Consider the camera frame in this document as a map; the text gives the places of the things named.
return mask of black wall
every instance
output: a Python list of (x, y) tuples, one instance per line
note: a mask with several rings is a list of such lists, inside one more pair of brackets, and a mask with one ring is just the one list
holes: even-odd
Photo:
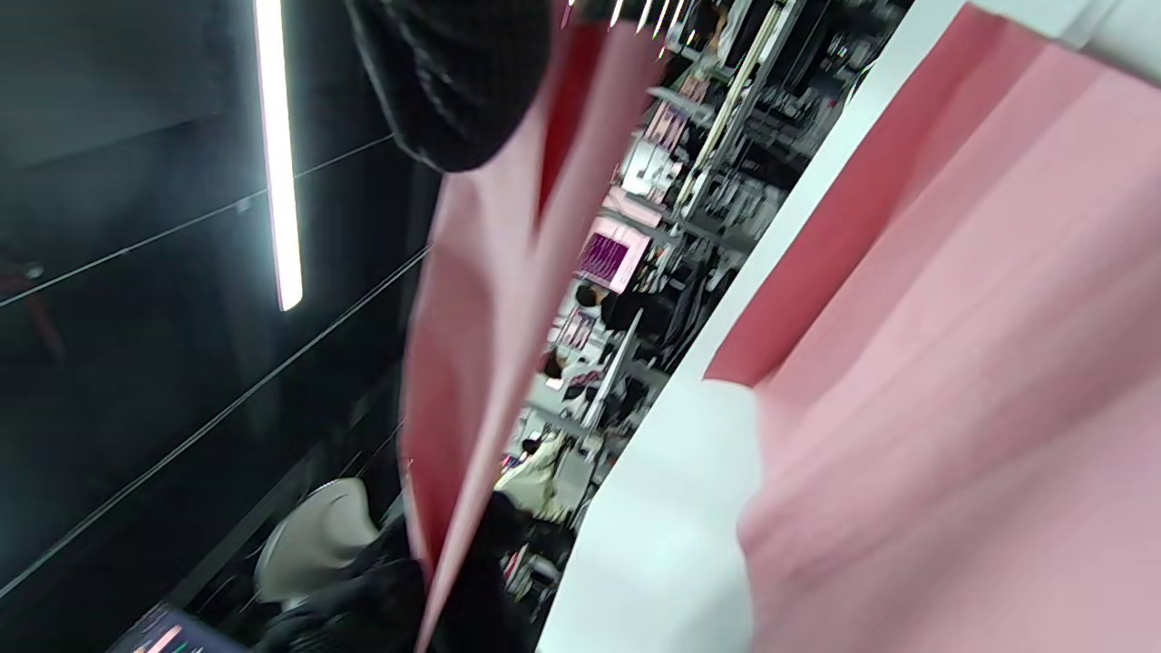
[[(113, 17), (75, 20), (75, 6), (55, 0), (67, 30), (26, 3), (3, 9), (0, 31), (27, 36), (51, 92), (2, 92), (72, 127), (0, 121), (8, 260), (41, 261), (53, 278), (264, 187), (248, 2), (118, 0), (102, 5)], [(305, 170), (388, 128), (342, 3), (283, 3), (295, 167)], [(53, 63), (55, 48), (98, 63)], [(10, 74), (0, 66), (0, 82)], [(0, 308), (0, 584), (409, 258), (438, 186), (419, 174), (414, 201), (417, 174), (387, 143), (298, 180), (305, 299), (287, 314), (265, 196), (52, 286), (36, 304)], [(344, 437), (354, 403), (402, 356), (409, 303), (403, 285), (384, 292), (0, 596), (0, 650), (108, 645), (308, 449)], [(63, 359), (36, 309), (59, 331)]]

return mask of display screen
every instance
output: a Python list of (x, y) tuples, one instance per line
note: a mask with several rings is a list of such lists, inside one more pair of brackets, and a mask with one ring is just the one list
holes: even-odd
[(134, 624), (108, 653), (246, 653), (246, 648), (161, 604)]
[(580, 272), (608, 286), (628, 252), (629, 247), (625, 243), (618, 243), (604, 234), (593, 234), (580, 256)]

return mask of pink paper bag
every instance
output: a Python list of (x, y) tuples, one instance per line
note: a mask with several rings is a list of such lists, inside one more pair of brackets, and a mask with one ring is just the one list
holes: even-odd
[(736, 323), (755, 650), (1161, 651), (1161, 92), (967, 7)]
[[(659, 45), (634, 27), (607, 35), (604, 27), (576, 24), (557, 31), (548, 78), (509, 144), (482, 168), (444, 182), (411, 318), (399, 443), (412, 546), (431, 577), (419, 650), (497, 481), (551, 317), (640, 117), (640, 99), (659, 74)], [(571, 45), (592, 52), (593, 35), (578, 35), (583, 29), (599, 29), (599, 56), (583, 85), (586, 98), (574, 107), (560, 101), (576, 92), (562, 77), (577, 73), (565, 69), (578, 52)], [(572, 137), (549, 138), (549, 124)], [(546, 152), (546, 142), (554, 149)], [(567, 152), (556, 150), (562, 144)], [(541, 193), (542, 179), (550, 192)]]

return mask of person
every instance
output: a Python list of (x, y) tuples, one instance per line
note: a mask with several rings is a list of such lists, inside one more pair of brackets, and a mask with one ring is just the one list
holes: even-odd
[(643, 310), (641, 322), (637, 324), (637, 335), (662, 337), (669, 330), (673, 316), (672, 304), (659, 293), (629, 290), (618, 294), (580, 284), (574, 299), (584, 308), (600, 307), (600, 321), (605, 329), (613, 332), (627, 331), (637, 311)]

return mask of fluorescent light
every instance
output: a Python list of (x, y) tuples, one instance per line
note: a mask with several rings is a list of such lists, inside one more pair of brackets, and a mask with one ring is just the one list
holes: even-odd
[(302, 301), (302, 261), (298, 259), (298, 209), (294, 198), (290, 156), (290, 109), (282, 50), (281, 0), (254, 0), (258, 31), (258, 86), (262, 96), (262, 136), (266, 143), (266, 189), (274, 235), (274, 265), (279, 308), (290, 310)]

